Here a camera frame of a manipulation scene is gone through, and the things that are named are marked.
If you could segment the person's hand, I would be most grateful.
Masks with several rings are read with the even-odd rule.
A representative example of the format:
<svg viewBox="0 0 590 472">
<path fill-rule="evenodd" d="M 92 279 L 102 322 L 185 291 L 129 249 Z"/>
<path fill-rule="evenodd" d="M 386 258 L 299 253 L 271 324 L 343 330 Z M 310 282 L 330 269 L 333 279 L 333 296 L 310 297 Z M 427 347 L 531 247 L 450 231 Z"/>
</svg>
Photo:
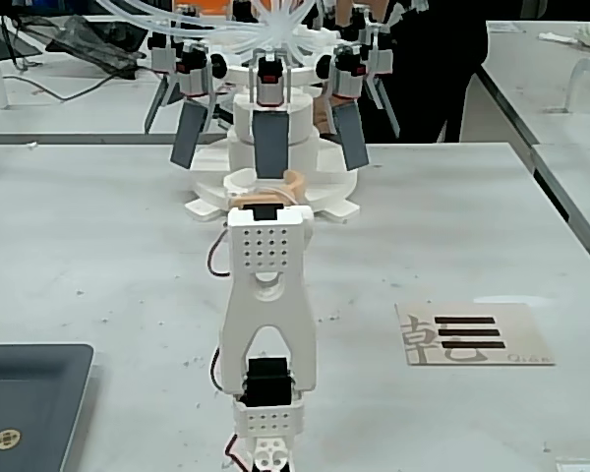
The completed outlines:
<svg viewBox="0 0 590 472">
<path fill-rule="evenodd" d="M 321 135 L 334 135 L 331 97 L 319 95 L 313 100 L 313 123 Z"/>
</svg>

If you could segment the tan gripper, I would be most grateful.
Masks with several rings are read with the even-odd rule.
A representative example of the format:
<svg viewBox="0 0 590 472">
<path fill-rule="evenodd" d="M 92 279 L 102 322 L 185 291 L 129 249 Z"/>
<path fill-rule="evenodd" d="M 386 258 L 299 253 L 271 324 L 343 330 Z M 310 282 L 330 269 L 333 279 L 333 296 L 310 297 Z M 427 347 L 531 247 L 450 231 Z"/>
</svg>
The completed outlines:
<svg viewBox="0 0 590 472">
<path fill-rule="evenodd" d="M 255 170 L 253 168 L 242 168 L 227 174 L 223 178 L 223 188 L 225 195 L 230 198 L 229 209 L 256 204 L 282 204 L 288 207 L 295 206 L 296 201 L 306 200 L 305 176 L 292 169 L 287 169 L 283 173 L 282 190 L 259 189 L 252 192 L 255 189 Z"/>
</svg>

